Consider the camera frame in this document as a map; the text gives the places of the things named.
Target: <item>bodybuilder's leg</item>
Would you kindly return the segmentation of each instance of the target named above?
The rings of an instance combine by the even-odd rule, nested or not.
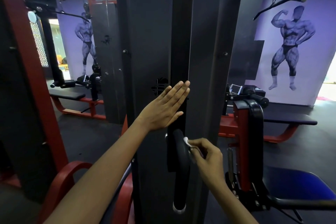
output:
[[[273,83],[272,85],[268,88],[269,90],[275,88],[278,86],[278,67],[279,65],[285,60],[285,55],[284,55],[284,49],[281,47],[273,56],[272,59],[272,66],[271,66],[271,75],[272,75],[272,80]]]
[[[95,48],[95,46],[94,46],[93,43],[91,43],[90,54],[91,54],[91,56],[93,58],[93,63],[97,64],[96,48]]]
[[[89,55],[90,47],[87,45],[86,42],[83,42],[82,47],[82,54],[83,54],[83,75],[86,74],[86,60],[87,56]]]
[[[289,87],[291,88],[291,90],[296,90],[296,87],[294,85],[294,79],[296,76],[296,64],[299,61],[299,50],[297,49],[297,47],[293,47],[288,51],[285,57],[289,66]]]

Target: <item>blue seat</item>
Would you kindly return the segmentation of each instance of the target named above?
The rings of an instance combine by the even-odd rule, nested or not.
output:
[[[312,173],[264,166],[263,183],[275,208],[336,209],[335,193]]]

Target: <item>person's left hand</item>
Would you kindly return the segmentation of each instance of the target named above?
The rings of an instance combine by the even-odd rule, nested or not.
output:
[[[150,102],[139,114],[136,121],[148,131],[165,128],[172,124],[183,112],[177,112],[190,92],[190,82],[179,82],[168,86],[161,95]]]

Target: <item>patterned screen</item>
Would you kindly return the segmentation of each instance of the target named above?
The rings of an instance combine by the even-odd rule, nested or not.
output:
[[[31,30],[32,30],[33,35],[34,35],[35,44],[36,44],[37,51],[39,53],[41,65],[43,67],[48,67],[49,66],[48,65],[48,60],[47,60],[47,56],[45,54],[45,50],[44,50],[39,26],[37,25],[37,22],[35,22],[35,23],[30,22],[30,26],[31,26]]]

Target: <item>black rubber floor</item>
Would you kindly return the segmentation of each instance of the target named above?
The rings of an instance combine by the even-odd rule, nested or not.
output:
[[[89,93],[84,87],[75,87],[78,92]],[[64,107],[83,110],[86,103],[62,100]],[[264,162],[269,166],[286,167],[313,172],[336,191],[336,126],[334,114],[336,102],[317,101],[312,110],[308,107],[271,104],[265,112],[297,112],[310,114],[318,121],[317,126],[301,126],[295,135],[281,144],[265,143]],[[55,111],[69,161],[95,162],[119,137],[121,125],[92,120],[72,115],[61,115]],[[265,134],[280,134],[286,125],[265,124]],[[224,169],[227,170],[226,148],[230,139],[218,138],[218,145],[224,155]],[[40,206],[29,202],[23,195],[6,186],[0,186],[0,223],[34,223]],[[305,223],[336,223],[336,212],[300,211]],[[294,223],[277,210],[254,213],[260,224]],[[229,223],[224,212],[209,194],[204,224]]]

